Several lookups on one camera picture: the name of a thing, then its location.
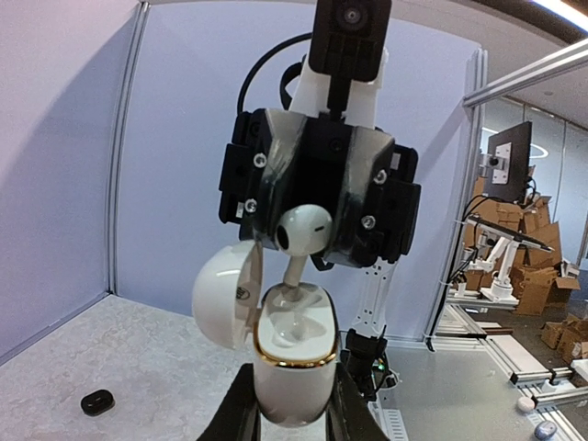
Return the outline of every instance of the computer monitor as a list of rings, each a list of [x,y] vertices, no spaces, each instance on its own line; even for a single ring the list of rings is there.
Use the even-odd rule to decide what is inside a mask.
[[[505,202],[525,202],[532,130],[533,123],[528,121],[490,137],[491,168],[484,183],[485,195]]]

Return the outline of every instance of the white bracket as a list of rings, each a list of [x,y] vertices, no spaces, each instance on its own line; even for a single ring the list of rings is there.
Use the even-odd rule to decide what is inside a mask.
[[[510,172],[511,166],[511,150],[513,144],[508,142],[503,145],[499,145],[496,147],[496,159],[502,159],[503,166],[500,169],[494,169],[492,173],[492,183],[493,184],[508,184],[508,174]]]

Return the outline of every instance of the case lid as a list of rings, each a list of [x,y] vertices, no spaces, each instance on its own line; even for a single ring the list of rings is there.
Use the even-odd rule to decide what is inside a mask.
[[[209,340],[242,347],[257,313],[263,276],[260,243],[243,241],[216,253],[200,270],[192,290],[192,315]]]

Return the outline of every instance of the white earbud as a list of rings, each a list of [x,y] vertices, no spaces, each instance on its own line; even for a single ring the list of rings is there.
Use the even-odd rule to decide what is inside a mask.
[[[287,255],[303,257],[322,251],[331,238],[333,219],[318,205],[300,205],[279,220],[276,243]]]

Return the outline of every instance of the gold trim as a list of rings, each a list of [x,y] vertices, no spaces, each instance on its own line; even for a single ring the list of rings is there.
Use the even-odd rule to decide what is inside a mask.
[[[293,368],[293,369],[310,369],[310,368],[319,368],[321,366],[324,366],[328,363],[331,363],[333,360],[335,360],[337,358],[338,331],[336,329],[336,326],[335,326],[335,337],[334,337],[333,349],[331,349],[331,353],[328,356],[325,356],[323,358],[319,358],[318,360],[284,361],[284,360],[278,360],[277,358],[274,358],[271,355],[266,354],[264,352],[264,350],[261,348],[261,345],[259,344],[259,339],[257,338],[257,324],[258,324],[258,322],[255,322],[255,325],[254,325],[255,352],[259,355],[259,357],[263,361],[265,361],[269,365],[272,365],[275,367],[280,367],[280,368],[283,367],[283,368]]]

